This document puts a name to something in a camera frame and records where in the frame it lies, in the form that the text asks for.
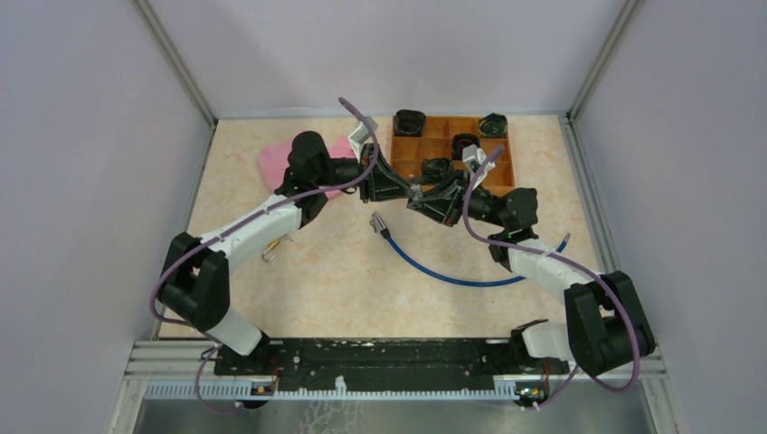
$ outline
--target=blue hose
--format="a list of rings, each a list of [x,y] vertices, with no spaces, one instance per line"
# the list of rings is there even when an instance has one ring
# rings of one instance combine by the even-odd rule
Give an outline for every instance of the blue hose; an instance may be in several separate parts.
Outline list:
[[[567,234],[566,237],[562,240],[562,242],[559,244],[559,247],[556,248],[556,251],[558,253],[562,253],[562,250],[567,246],[567,241],[570,239],[570,234]],[[513,278],[507,278],[506,280],[496,280],[494,282],[474,282],[471,280],[462,280],[460,278],[449,278],[447,276],[441,275],[438,272],[431,271],[430,269],[427,269],[426,267],[422,266],[418,262],[415,261],[415,259],[408,256],[407,253],[402,251],[400,249],[400,246],[397,245],[396,242],[394,242],[394,238],[391,236],[386,238],[387,241],[389,241],[389,244],[392,245],[392,248],[400,254],[400,256],[405,259],[410,265],[414,266],[417,270],[421,271],[424,274],[428,274],[429,276],[432,276],[433,278],[442,280],[443,282],[452,283],[455,285],[462,285],[464,287],[476,287],[476,288],[490,288],[490,287],[502,287],[504,285],[510,285],[512,283],[521,282],[522,280],[525,280],[522,276],[516,276]]]

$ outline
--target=pink cloth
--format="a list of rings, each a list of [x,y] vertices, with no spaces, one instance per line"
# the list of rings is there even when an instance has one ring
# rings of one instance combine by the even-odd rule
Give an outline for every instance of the pink cloth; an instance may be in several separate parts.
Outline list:
[[[267,146],[259,154],[259,169],[261,177],[264,179],[269,189],[274,191],[282,185],[282,178],[285,176],[285,169],[288,168],[288,154],[293,147],[293,138],[285,140],[279,145]],[[336,144],[329,148],[327,152],[332,158],[353,158],[355,151],[349,145],[347,137],[339,137]],[[340,194],[339,191],[328,192],[327,198],[333,198]]]

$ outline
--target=beige table surface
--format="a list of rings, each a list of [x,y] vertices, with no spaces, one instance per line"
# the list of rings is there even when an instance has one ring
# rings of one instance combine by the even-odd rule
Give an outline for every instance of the beige table surface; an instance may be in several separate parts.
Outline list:
[[[376,122],[388,157],[391,118]],[[223,226],[270,195],[257,166],[265,146],[309,129],[332,146],[354,127],[351,117],[221,121],[189,232]],[[509,117],[509,135],[516,184],[538,190],[535,231],[551,247],[571,232],[565,254],[595,268],[557,118]],[[428,268],[468,280],[511,277],[462,223],[441,226],[405,209],[404,200],[363,204],[358,194],[341,194],[312,223],[293,232],[293,242],[281,243],[271,263],[255,257],[242,264],[231,278],[234,307],[267,334],[281,337],[508,336],[515,326],[536,318],[564,320],[563,306],[529,280],[501,288],[466,288],[422,274],[373,233],[368,225],[373,211],[384,217],[402,249]],[[499,229],[472,223],[484,235]],[[165,324],[160,335],[197,333]]]

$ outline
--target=wooden organizer tray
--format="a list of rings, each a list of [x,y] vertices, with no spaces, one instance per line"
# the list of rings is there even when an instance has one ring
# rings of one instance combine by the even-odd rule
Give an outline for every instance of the wooden organizer tray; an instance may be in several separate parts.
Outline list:
[[[423,134],[420,137],[398,137],[394,135],[392,124],[392,168],[404,178],[421,175],[421,161],[427,158],[451,158],[450,145],[453,137],[461,133],[470,133],[479,137],[479,121],[482,118],[464,118],[455,116],[428,116]],[[491,170],[482,186],[492,194],[503,195],[514,188],[514,168],[511,165],[511,141],[508,133],[505,138],[479,137],[479,145],[489,154],[498,145],[506,147],[496,160],[496,168]],[[456,169],[466,170],[461,160],[453,160]]]

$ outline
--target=black and white robotic arm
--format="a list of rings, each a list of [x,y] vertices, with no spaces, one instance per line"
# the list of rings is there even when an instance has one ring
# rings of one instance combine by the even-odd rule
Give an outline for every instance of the black and white robotic arm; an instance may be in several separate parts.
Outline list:
[[[307,131],[299,134],[293,142],[283,184],[259,208],[266,211],[289,197],[320,186],[342,185],[356,179],[372,159],[374,149],[365,144],[368,137],[367,129],[360,123],[349,136],[355,158],[331,158],[318,133]],[[382,156],[378,156],[369,175],[355,188],[363,203],[406,199],[408,209],[440,224],[453,226],[461,217],[469,180],[484,158],[481,149],[469,146],[463,154],[468,170],[455,169],[449,159],[438,158],[422,162],[421,176],[405,179],[394,172]],[[489,166],[484,174],[479,174],[478,179],[484,178],[491,168]],[[502,228],[490,239],[544,252],[552,251],[538,240],[532,229],[537,223],[536,195],[535,189],[516,188],[499,197],[477,183],[470,196],[469,216]],[[312,222],[326,202],[327,197],[323,193],[312,195],[270,209],[246,222],[248,216],[259,210],[257,208],[201,237],[193,237],[186,232],[179,234],[171,243],[164,269],[201,244],[212,243],[170,274],[158,291],[157,299],[191,326],[219,340],[234,352],[250,354],[266,340],[265,334],[231,306],[229,276],[244,261],[261,255],[273,241]],[[388,229],[383,220],[377,222],[374,217],[371,223],[386,236]],[[498,246],[490,246],[490,254],[495,262],[533,280],[565,305],[566,324],[535,321],[512,331],[510,344],[518,360],[545,357],[575,360],[591,376],[632,360],[626,327],[616,315],[605,316],[601,312],[600,308],[611,311],[615,306],[593,279],[545,254]],[[629,313],[641,356],[652,353],[655,339],[631,279],[619,271],[601,275],[601,278],[610,285]]]

